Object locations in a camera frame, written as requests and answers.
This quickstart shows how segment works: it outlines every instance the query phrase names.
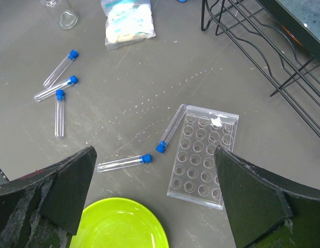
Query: wire rack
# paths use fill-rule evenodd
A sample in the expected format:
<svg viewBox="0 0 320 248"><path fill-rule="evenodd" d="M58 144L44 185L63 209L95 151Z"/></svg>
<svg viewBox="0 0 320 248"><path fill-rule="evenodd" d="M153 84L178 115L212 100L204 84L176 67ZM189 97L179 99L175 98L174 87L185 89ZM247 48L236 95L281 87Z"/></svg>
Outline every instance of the wire rack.
<svg viewBox="0 0 320 248"><path fill-rule="evenodd" d="M227 34L274 86L270 96L279 93L320 138L320 63L258 0L210 1L202 1L201 30L214 21L215 35ZM206 26L205 15L210 16Z"/></svg>

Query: blue screw cap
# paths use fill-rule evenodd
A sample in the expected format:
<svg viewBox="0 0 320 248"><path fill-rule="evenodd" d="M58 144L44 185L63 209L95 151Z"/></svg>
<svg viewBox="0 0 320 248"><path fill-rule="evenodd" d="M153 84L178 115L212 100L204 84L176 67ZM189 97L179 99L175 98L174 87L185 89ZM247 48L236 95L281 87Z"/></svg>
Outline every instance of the blue screw cap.
<svg viewBox="0 0 320 248"><path fill-rule="evenodd" d="M70 79L70 82L68 84L75 84L78 82L78 78L75 76L71 76L69 79Z"/></svg>
<svg viewBox="0 0 320 248"><path fill-rule="evenodd" d="M70 58L71 60L74 60L77 57L78 57L78 52L76 52L75 50L71 50L70 54L68 55L68 58Z"/></svg>
<svg viewBox="0 0 320 248"><path fill-rule="evenodd" d="M150 163L151 162L151 155L150 154L145 154L143 156L140 156L142 162L145 163Z"/></svg>
<svg viewBox="0 0 320 248"><path fill-rule="evenodd" d="M64 93L64 91L62 89L58 89L56 91L56 98L59 101L62 101L65 98L65 93Z"/></svg>
<svg viewBox="0 0 320 248"><path fill-rule="evenodd" d="M160 143L158 144L155 150L158 151L159 153L164 153L165 147L166 147L166 142L160 141Z"/></svg>

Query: gray tabletop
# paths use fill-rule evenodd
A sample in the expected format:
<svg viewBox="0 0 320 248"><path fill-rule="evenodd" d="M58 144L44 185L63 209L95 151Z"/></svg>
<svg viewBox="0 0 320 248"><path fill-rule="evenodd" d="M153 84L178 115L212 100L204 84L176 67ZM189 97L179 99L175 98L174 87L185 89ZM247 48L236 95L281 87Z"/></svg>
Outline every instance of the gray tabletop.
<svg viewBox="0 0 320 248"><path fill-rule="evenodd" d="M143 153L154 163L94 173L86 206L127 197L149 208L171 247L234 247L225 210L166 196L177 150L155 147L182 103L238 114L234 152L320 189L320 139L225 35L200 31L201 3L152 2L157 36L108 52L100 1L71 0L77 25L60 30L36 0L0 0L0 167L12 180L92 145L97 162ZM33 95L71 49L63 74L65 138L54 137L54 98Z"/></svg>

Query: green plate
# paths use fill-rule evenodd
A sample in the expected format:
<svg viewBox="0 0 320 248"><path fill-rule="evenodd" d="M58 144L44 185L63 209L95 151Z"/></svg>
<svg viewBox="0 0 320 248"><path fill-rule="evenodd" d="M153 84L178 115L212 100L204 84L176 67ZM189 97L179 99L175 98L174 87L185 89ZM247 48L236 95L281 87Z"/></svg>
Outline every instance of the green plate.
<svg viewBox="0 0 320 248"><path fill-rule="evenodd" d="M169 248L158 219L143 205L107 198L84 209L70 248Z"/></svg>

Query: plastic test tube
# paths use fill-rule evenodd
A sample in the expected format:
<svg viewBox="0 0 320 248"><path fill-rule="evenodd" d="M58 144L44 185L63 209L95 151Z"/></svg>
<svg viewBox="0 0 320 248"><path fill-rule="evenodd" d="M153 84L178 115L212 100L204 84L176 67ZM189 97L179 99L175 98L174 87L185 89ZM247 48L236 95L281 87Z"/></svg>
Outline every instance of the plastic test tube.
<svg viewBox="0 0 320 248"><path fill-rule="evenodd" d="M65 79L65 80L59 82L58 84L54 85L53 87L45 89L42 92L34 95L34 99L37 102L40 102L41 100L44 100L45 98L47 98L51 95L54 95L58 89L65 89L65 88L69 87L70 85L73 85L77 82L78 82L77 77L71 76L70 78Z"/></svg>
<svg viewBox="0 0 320 248"><path fill-rule="evenodd" d="M78 52L76 52L75 50L71 50L67 57L62 60L62 62L56 67L52 74L45 80L43 84L44 87L50 88L77 57Z"/></svg>
<svg viewBox="0 0 320 248"><path fill-rule="evenodd" d="M125 168L129 166L139 165L139 164L145 164L151 162L151 155L146 154L142 156L135 156L131 158L126 159L120 159L116 161L106 162L102 164L97 165L97 171L98 172L106 172L111 171L113 169L120 169Z"/></svg>
<svg viewBox="0 0 320 248"><path fill-rule="evenodd" d="M171 140L172 136L174 135L177 127L179 126L182 118L184 117L184 114L186 112L187 105L182 104L177 113L175 114L174 118L172 118L168 128L165 130L164 135L162 136L158 146L155 150L157 150L160 153L165 152L166 146L169 144L169 141Z"/></svg>
<svg viewBox="0 0 320 248"><path fill-rule="evenodd" d="M64 135L64 98L64 91L58 89L55 101L55 137L57 138L62 138Z"/></svg>

